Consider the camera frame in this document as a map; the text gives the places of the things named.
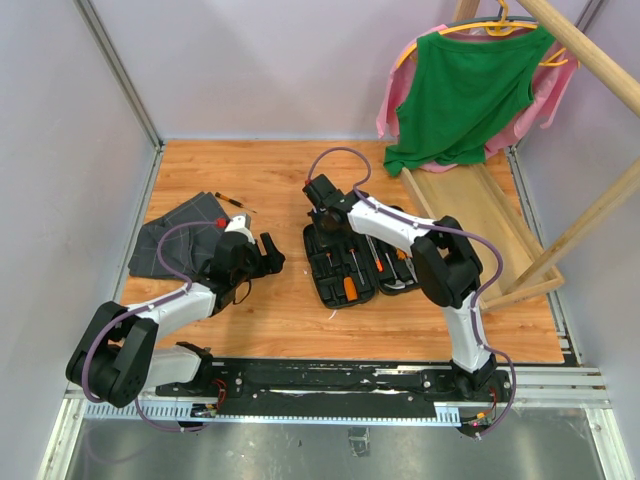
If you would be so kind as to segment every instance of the wooden table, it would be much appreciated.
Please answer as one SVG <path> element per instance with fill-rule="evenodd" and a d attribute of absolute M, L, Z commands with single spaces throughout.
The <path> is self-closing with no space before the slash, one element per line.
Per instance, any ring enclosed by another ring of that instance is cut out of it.
<path fill-rule="evenodd" d="M 220 191 L 258 211 L 251 214 L 254 235 L 271 233 L 286 255 L 284 270 L 256 280 L 251 295 L 215 317 L 192 323 L 161 340 L 160 346 L 188 341 L 210 346 L 216 356 L 446 361 L 451 345 L 439 307 L 421 291 L 397 297 L 378 293 L 370 302 L 332 310 L 320 302 L 302 242 L 310 223 L 310 204 L 302 194 L 314 158 L 335 145 L 362 151 L 373 164 L 363 187 L 389 205 L 416 214 L 402 183 L 382 167 L 380 142 L 212 142 L 173 141 L 167 146 L 145 222 L 155 219 L 200 191 Z M 519 210 L 504 156 L 489 169 Z M 360 160 L 336 152 L 321 162 L 344 192 L 364 176 Z M 229 215 L 240 209 L 222 203 Z M 124 304 L 149 300 L 177 288 L 178 281 L 129 278 Z M 489 342 L 518 362 L 561 363 L 562 352 L 545 297 L 484 316 Z"/>

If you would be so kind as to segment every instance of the wooden pole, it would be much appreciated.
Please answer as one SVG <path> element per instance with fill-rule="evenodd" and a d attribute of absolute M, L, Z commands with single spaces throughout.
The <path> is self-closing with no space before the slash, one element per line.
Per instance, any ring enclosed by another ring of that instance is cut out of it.
<path fill-rule="evenodd" d="M 631 75 L 552 7 L 547 0 L 518 0 L 518 2 L 640 117 L 640 84 Z"/>
<path fill-rule="evenodd" d="M 640 158 L 507 288 L 505 294 L 529 286 L 531 282 L 558 263 L 607 215 L 633 195 L 638 187 L 640 187 Z"/>
<path fill-rule="evenodd" d="M 458 0 L 456 11 L 453 14 L 453 21 L 459 22 L 460 20 L 475 17 L 478 5 L 480 5 L 480 0 Z"/>

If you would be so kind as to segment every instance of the tool case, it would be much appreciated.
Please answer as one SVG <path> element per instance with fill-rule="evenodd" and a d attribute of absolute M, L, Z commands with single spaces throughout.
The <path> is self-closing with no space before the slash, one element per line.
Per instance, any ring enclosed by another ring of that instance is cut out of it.
<path fill-rule="evenodd" d="M 398 295 L 415 290 L 419 285 L 414 281 L 404 260 L 400 260 L 396 248 L 377 238 L 370 237 L 378 253 L 383 271 L 379 272 L 371 248 L 364 235 L 354 233 L 343 241 L 323 247 L 314 225 L 302 230 L 304 248 L 307 253 L 311 274 L 322 303 L 331 309 L 350 307 L 371 300 L 380 290 L 385 295 Z M 358 268 L 350 250 L 353 249 Z M 345 291 L 345 277 L 351 277 L 355 284 L 357 298 L 349 300 Z"/>

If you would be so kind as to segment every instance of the pink garment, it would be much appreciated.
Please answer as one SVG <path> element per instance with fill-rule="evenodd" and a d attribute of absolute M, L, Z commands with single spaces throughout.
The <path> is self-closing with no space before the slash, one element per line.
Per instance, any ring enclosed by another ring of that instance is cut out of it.
<path fill-rule="evenodd" d="M 437 32 L 447 28 L 446 25 L 438 25 L 425 32 L 423 35 L 428 35 L 432 32 Z M 514 32 L 513 35 L 524 34 L 526 30 L 520 30 Z M 490 35 L 476 35 L 468 33 L 452 33 L 451 37 L 458 40 L 467 41 L 495 41 L 499 40 L 499 37 L 492 37 Z M 408 44 L 402 51 L 415 43 L 415 39 Z M 561 48 L 557 42 L 555 42 L 546 57 L 549 57 L 552 53 L 557 52 Z M 496 136 L 487 141 L 485 145 L 485 153 L 487 158 L 495 155 L 501 149 L 517 143 L 533 126 L 535 121 L 539 118 L 547 118 L 547 121 L 540 125 L 540 128 L 548 128 L 553 122 L 555 113 L 560 104 L 564 92 L 573 76 L 574 72 L 578 68 L 577 59 L 568 52 L 563 53 L 555 61 L 559 62 L 564 59 L 569 61 L 559 67 L 539 67 L 536 69 L 533 75 L 533 103 L 514 117 L 514 119 Z M 400 126 L 398 124 L 398 117 L 396 115 L 396 108 L 402 105 L 407 98 L 413 77 L 416 73 L 416 62 L 410 60 L 409 57 L 396 69 L 396 65 L 400 61 L 400 56 L 393 63 L 393 68 L 389 75 L 387 82 L 387 88 L 384 96 L 384 100 L 380 107 L 380 112 L 376 119 L 376 125 L 378 127 L 378 136 L 382 138 L 385 134 L 386 125 L 389 125 L 389 132 L 394 137 L 397 137 L 400 132 Z M 452 165 L 439 165 L 437 162 L 429 162 L 422 165 L 421 168 L 430 172 L 446 172 L 455 167 Z"/>

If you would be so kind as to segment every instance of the green shirt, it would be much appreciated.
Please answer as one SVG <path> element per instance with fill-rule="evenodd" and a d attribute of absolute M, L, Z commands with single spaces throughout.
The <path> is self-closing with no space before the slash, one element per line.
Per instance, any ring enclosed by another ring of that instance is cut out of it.
<path fill-rule="evenodd" d="M 435 160 L 485 160 L 484 144 L 533 103 L 531 81 L 554 38 L 542 26 L 491 43 L 466 43 L 434 32 L 418 39 L 418 64 L 396 112 L 398 143 L 384 166 L 398 175 Z"/>

